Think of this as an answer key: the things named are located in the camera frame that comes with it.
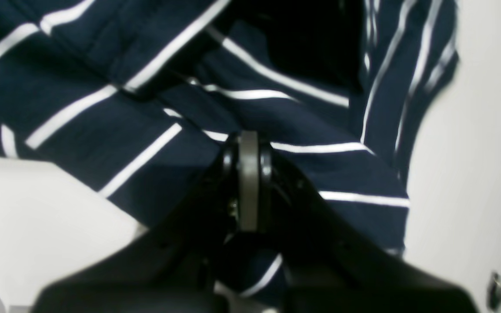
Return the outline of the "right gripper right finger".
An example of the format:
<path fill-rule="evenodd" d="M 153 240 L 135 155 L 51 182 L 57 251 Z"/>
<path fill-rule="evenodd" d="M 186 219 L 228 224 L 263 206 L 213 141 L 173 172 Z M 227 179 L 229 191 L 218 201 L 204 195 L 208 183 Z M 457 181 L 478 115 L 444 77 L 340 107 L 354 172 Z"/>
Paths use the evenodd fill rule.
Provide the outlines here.
<path fill-rule="evenodd" d="M 256 132 L 238 137 L 239 229 L 284 260 L 281 313 L 475 313 L 471 297 L 390 256 L 328 207 Z"/>

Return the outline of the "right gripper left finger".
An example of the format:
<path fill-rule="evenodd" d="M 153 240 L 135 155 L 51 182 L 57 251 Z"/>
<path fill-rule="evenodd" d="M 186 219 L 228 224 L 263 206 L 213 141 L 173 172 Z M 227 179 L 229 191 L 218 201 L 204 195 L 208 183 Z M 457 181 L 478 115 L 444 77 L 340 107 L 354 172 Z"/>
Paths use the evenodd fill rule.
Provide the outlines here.
<path fill-rule="evenodd" d="M 239 135 L 163 222 L 95 265 L 45 287 L 34 313 L 228 313 L 211 262 L 235 222 Z"/>

